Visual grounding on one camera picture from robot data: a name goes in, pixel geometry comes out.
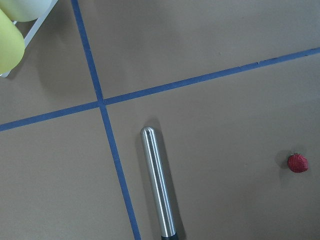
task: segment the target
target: white cup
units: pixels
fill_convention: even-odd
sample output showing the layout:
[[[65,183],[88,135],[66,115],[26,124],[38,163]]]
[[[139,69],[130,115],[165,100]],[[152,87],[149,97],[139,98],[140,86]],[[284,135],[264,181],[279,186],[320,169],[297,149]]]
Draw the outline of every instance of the white cup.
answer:
[[[52,0],[0,0],[0,9],[12,20],[28,22],[39,18]]]

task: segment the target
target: metal rod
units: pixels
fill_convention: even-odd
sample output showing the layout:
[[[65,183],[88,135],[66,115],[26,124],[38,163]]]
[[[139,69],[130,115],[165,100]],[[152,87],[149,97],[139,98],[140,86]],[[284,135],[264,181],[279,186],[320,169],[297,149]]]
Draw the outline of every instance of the metal rod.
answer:
[[[142,128],[140,133],[152,184],[162,239],[173,239],[173,236],[176,237],[175,239],[178,239],[159,153],[156,131],[152,127],[146,126]]]

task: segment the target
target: white object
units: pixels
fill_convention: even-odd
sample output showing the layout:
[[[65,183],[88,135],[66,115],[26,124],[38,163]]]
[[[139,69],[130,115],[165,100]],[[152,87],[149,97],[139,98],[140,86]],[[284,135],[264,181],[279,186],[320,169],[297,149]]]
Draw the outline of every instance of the white object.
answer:
[[[12,21],[28,22],[39,18],[52,0],[0,0],[0,9]]]
[[[57,1],[58,0],[50,1],[51,5],[46,10],[46,12],[34,22],[33,26],[29,30],[28,34],[24,38],[25,47],[28,46],[28,44],[30,43],[30,41],[32,40],[32,38],[34,37],[34,35],[38,31],[38,29],[40,28],[41,24],[45,21],[45,19],[47,18],[48,14],[51,12],[52,8],[56,5]],[[5,72],[3,74],[0,74],[0,77],[6,78],[9,75],[9,73],[10,73],[10,71]]]

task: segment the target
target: white wire rack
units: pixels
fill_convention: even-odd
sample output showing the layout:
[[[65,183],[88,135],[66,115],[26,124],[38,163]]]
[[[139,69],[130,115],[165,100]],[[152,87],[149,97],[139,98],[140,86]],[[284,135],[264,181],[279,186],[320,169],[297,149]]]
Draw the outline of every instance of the white wire rack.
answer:
[[[25,47],[28,46],[28,44],[30,43],[32,38],[35,36],[36,32],[38,31],[38,29],[40,28],[42,23],[45,21],[45,19],[47,18],[47,16],[49,15],[49,13],[54,8],[54,6],[56,5],[57,2],[58,2],[58,0],[52,0],[52,3],[50,5],[50,7],[47,9],[47,11],[34,22],[33,26],[30,28],[29,32],[27,33],[27,35],[24,38],[24,46]],[[2,74],[0,74],[0,77],[6,78],[9,75],[9,73],[10,73],[10,71],[2,73]]]

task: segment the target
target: blue tape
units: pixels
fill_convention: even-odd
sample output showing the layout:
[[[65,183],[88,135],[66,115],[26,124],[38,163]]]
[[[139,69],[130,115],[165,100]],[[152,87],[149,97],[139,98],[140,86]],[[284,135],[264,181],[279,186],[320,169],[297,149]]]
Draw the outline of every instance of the blue tape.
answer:
[[[82,104],[82,105],[78,105],[78,106],[65,108],[65,109],[58,110],[58,111],[53,111],[53,112],[49,112],[49,113],[45,113],[45,114],[41,114],[41,115],[37,115],[37,116],[24,118],[24,119],[17,120],[17,121],[8,122],[8,123],[0,125],[0,132],[5,131],[5,130],[9,130],[9,129],[22,127],[22,126],[29,125],[29,124],[42,122],[42,121],[49,120],[49,119],[54,119],[54,118],[66,116],[69,114],[75,114],[75,113],[79,113],[82,111],[95,109],[97,107],[98,107],[98,102],[94,101],[94,102],[90,102],[90,103],[86,103],[86,104]]]
[[[91,53],[90,44],[89,44],[89,40],[88,40],[88,37],[87,37],[84,21],[82,19],[82,15],[81,15],[81,12],[80,12],[79,3],[78,3],[78,0],[71,0],[71,3],[72,3],[72,7],[73,7],[75,20],[76,20],[76,23],[77,23],[77,26],[78,26],[78,30],[79,30],[79,33],[80,33],[80,37],[81,37],[81,41],[82,41],[82,45],[83,45],[86,61],[87,61],[87,64],[88,64],[88,67],[89,67],[89,70],[90,70],[90,74],[91,74],[92,83],[93,83],[93,86],[94,86],[96,98],[98,100],[98,105],[99,105],[99,108],[100,108],[100,112],[101,112],[101,116],[102,116],[102,120],[103,120],[103,124],[104,124],[104,128],[105,128],[105,132],[106,132],[106,135],[107,135],[107,138],[108,138],[108,142],[109,142],[109,145],[110,145],[110,149],[111,149],[111,153],[112,153],[112,157],[113,157],[113,161],[114,161],[115,170],[116,170],[116,173],[117,173],[117,176],[118,176],[118,180],[119,180],[119,183],[120,183],[120,187],[121,187],[121,191],[122,191],[125,207],[126,207],[126,210],[127,210],[127,213],[128,213],[129,221],[130,221],[130,224],[131,224],[133,236],[134,236],[135,240],[141,240],[141,236],[140,236],[140,232],[139,232],[139,228],[138,228],[138,224],[137,224],[134,208],[132,206],[132,202],[131,202],[129,191],[128,191],[128,186],[127,186],[126,179],[125,179],[125,174],[124,174],[121,162],[120,162],[118,148],[117,148],[115,137],[114,137],[114,134],[113,134],[113,131],[112,131],[112,127],[111,127],[108,111],[107,111],[107,108],[106,108],[105,103],[104,103],[103,93],[102,93],[102,89],[101,89],[101,86],[100,86],[100,82],[99,82],[99,78],[98,78],[98,74],[97,74],[94,58],[93,58],[92,53]]]
[[[200,82],[204,82],[212,79],[217,79],[217,78],[225,77],[228,75],[237,74],[237,73],[241,73],[241,72],[245,72],[245,71],[249,71],[249,70],[253,70],[253,69],[257,69],[257,68],[261,68],[261,67],[265,67],[273,64],[286,62],[289,60],[294,60],[294,59],[298,59],[298,58],[302,58],[302,57],[306,57],[314,54],[319,54],[319,53],[320,53],[320,47],[305,50],[305,51],[299,51],[299,52],[295,52],[292,54],[288,54],[288,55],[284,55],[276,58],[271,58],[271,59],[267,59],[259,62],[246,64],[243,66],[237,66],[237,67],[229,68],[222,71],[217,71],[217,72],[196,76],[196,77],[192,77],[192,78],[188,78],[188,79],[184,79],[184,80],[180,80],[180,81],[176,81],[176,82],[172,82],[172,83],[168,83],[160,86],[147,88],[144,90],[139,90],[139,91],[135,91],[135,92],[119,95],[119,96],[110,97],[104,100],[104,104],[105,105],[116,104],[116,103],[124,102],[127,100],[160,93],[160,92],[168,91],[171,89],[181,88],[191,84],[196,84],[196,83],[200,83]]]

